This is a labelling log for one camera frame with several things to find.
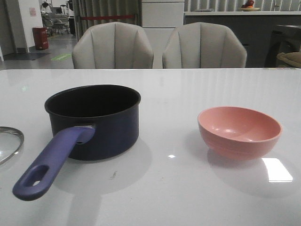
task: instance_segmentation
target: purple handle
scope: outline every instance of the purple handle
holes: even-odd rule
[[[94,135],[93,127],[71,127],[58,132],[38,155],[13,188],[13,194],[32,201],[45,194],[76,143],[84,144]]]

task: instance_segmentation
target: saucepan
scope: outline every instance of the saucepan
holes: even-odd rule
[[[119,85],[71,88],[45,102],[53,139],[13,188],[24,201],[40,198],[51,187],[65,160],[101,160],[128,150],[139,135],[140,94]]]

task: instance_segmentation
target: glass lid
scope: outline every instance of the glass lid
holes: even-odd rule
[[[0,165],[18,154],[24,141],[21,131],[11,127],[0,127]]]

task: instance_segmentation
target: white table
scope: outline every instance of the white table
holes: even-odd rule
[[[12,187],[52,138],[45,100],[90,84],[140,92],[138,141],[112,159],[68,159],[44,196],[17,199]],[[200,137],[197,115],[218,105],[276,118],[279,142],[263,159],[216,155]],[[20,154],[0,166],[1,226],[301,224],[299,69],[7,70],[0,106],[0,126],[25,136]]]

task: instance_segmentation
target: gray chair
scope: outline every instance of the gray chair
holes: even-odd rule
[[[76,69],[152,68],[153,59],[144,29],[120,22],[90,27],[72,52]]]
[[[177,27],[163,52],[163,68],[237,68],[246,66],[246,49],[223,25],[192,23]]]

